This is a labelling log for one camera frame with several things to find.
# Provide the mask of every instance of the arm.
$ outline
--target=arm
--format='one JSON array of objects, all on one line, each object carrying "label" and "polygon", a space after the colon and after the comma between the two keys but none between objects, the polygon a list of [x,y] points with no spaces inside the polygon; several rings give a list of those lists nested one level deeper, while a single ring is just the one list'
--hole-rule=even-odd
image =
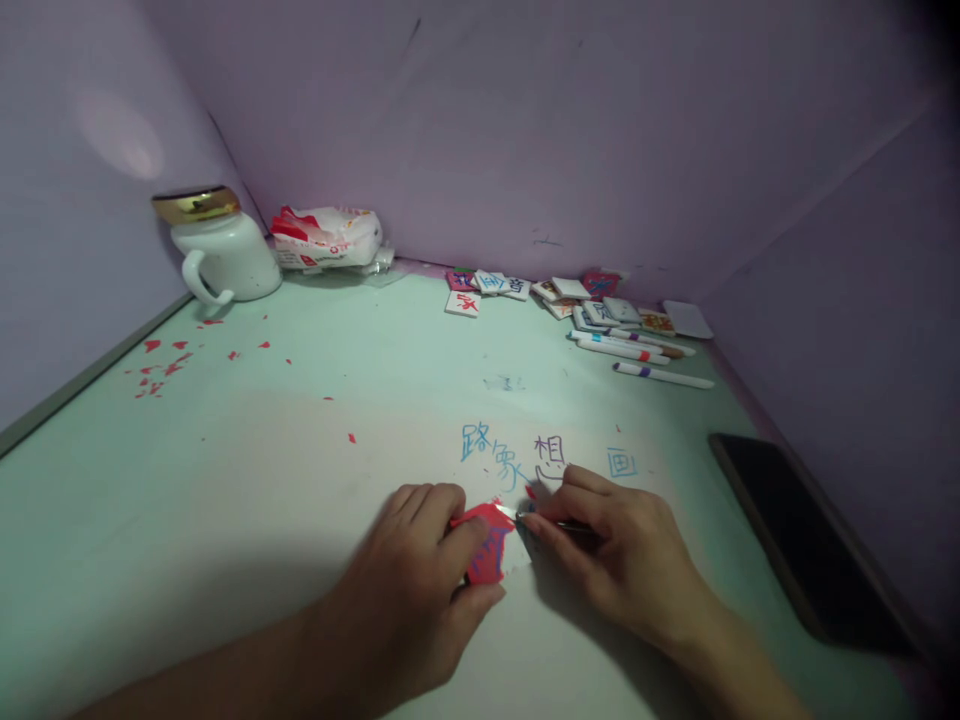
[{"label": "arm", "polygon": [[[554,525],[590,525],[603,539],[587,554]],[[580,467],[524,522],[604,615],[670,657],[717,718],[810,716],[747,625],[697,571],[662,498]]]},{"label": "arm", "polygon": [[489,532],[473,518],[448,533],[463,509],[456,485],[401,487],[329,595],[76,720],[369,720],[444,684],[504,596],[499,585],[458,587]]}]

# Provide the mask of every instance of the purple wall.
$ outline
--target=purple wall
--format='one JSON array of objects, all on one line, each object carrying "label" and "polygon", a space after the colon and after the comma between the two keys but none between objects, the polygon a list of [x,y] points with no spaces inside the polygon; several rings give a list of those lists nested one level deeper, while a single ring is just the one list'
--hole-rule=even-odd
[{"label": "purple wall", "polygon": [[150,196],[239,185],[138,6],[2,15],[0,430],[186,292]]},{"label": "purple wall", "polygon": [[403,255],[638,299],[725,280],[939,72],[891,0],[144,2],[265,214],[370,206]]},{"label": "purple wall", "polygon": [[955,102],[934,103],[703,308],[895,584],[960,640]]}]

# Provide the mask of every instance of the red and white plastic bag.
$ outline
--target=red and white plastic bag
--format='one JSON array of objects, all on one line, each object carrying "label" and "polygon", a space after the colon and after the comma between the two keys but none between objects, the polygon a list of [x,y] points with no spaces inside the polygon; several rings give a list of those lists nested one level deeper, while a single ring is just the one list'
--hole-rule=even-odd
[{"label": "red and white plastic bag", "polygon": [[383,242],[377,214],[358,208],[294,210],[273,218],[280,267],[292,270],[369,265]]}]

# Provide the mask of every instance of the smartphone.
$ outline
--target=smartphone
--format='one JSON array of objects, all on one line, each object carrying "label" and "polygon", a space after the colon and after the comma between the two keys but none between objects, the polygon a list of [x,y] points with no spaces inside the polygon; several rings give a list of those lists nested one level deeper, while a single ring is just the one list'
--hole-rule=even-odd
[{"label": "smartphone", "polygon": [[799,461],[773,443],[710,447],[800,621],[824,642],[916,654],[915,618]]}]

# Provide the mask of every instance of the left hand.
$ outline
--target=left hand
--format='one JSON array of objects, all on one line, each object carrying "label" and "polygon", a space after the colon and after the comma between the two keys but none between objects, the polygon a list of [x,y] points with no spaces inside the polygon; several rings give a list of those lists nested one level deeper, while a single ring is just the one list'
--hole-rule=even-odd
[{"label": "left hand", "polygon": [[489,525],[460,517],[458,485],[404,485],[344,577],[308,608],[297,683],[318,693],[318,717],[376,718],[443,685],[500,585],[459,587]]}]

